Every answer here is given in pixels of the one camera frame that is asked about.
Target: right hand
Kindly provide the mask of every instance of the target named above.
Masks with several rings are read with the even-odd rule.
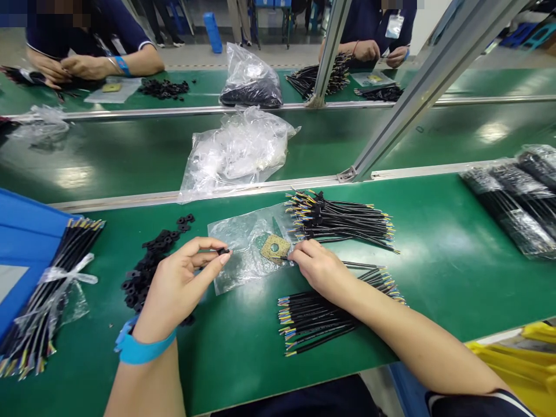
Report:
[[[43,55],[35,59],[33,64],[45,76],[45,84],[54,90],[61,90],[61,87],[57,84],[71,81],[71,75],[54,59]]]
[[[378,44],[370,39],[368,41],[359,41],[353,54],[359,61],[376,61],[381,57],[381,50],[378,48]]]
[[[334,253],[315,239],[295,245],[288,259],[299,265],[311,287],[331,303],[342,308],[357,294],[357,278]]]

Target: plastic bag of grommets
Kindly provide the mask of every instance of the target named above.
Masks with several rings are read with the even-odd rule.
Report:
[[[275,70],[258,56],[229,43],[226,46],[228,79],[220,93],[223,105],[257,105],[278,108],[282,102],[280,79]]]
[[[214,280],[216,295],[236,287],[255,282],[293,264],[288,261],[271,261],[262,255],[263,247],[271,235],[283,239],[286,252],[297,243],[288,229],[293,226],[290,213],[284,204],[255,210],[208,225],[208,235],[222,240],[233,251],[233,256]]]
[[[525,145],[517,160],[524,171],[556,192],[556,149],[550,145]]]
[[[238,109],[222,127],[193,134],[178,202],[211,198],[266,181],[286,162],[288,140],[299,132],[258,107]]]

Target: blue container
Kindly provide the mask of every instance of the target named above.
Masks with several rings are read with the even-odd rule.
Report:
[[[79,217],[0,188],[0,265],[28,268],[0,288],[0,341],[50,265],[69,219]]]
[[[204,25],[207,28],[210,46],[213,48],[214,53],[222,53],[222,40],[220,39],[220,32],[216,25],[216,18],[213,12],[203,14]]]

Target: left hand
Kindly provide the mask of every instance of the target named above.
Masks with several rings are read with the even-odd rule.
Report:
[[[199,250],[227,247],[212,237],[196,237],[158,264],[133,331],[136,340],[160,342],[191,314],[231,255],[218,256],[214,251]],[[195,275],[194,271],[202,267],[204,269]]]
[[[409,48],[407,46],[400,46],[394,49],[387,57],[386,57],[386,65],[391,68],[396,69],[399,67],[405,60],[405,55]]]
[[[88,80],[105,79],[114,68],[108,58],[88,55],[73,55],[60,64],[69,74]]]

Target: dark blue shirt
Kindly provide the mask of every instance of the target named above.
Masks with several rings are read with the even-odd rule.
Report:
[[[390,16],[398,14],[398,10],[387,10],[383,15],[381,0],[352,0],[340,43],[372,39],[380,48],[381,55],[388,48],[392,52],[399,46],[408,46],[411,43],[413,23],[417,13],[416,0],[404,0],[403,6],[404,9],[400,14],[404,17],[404,24],[401,27],[400,37],[390,39],[386,37],[388,21]]]
[[[107,56],[137,52],[152,44],[121,0],[95,0],[89,32],[72,27],[70,14],[33,14],[28,18],[27,45],[61,60],[70,49],[78,55]]]

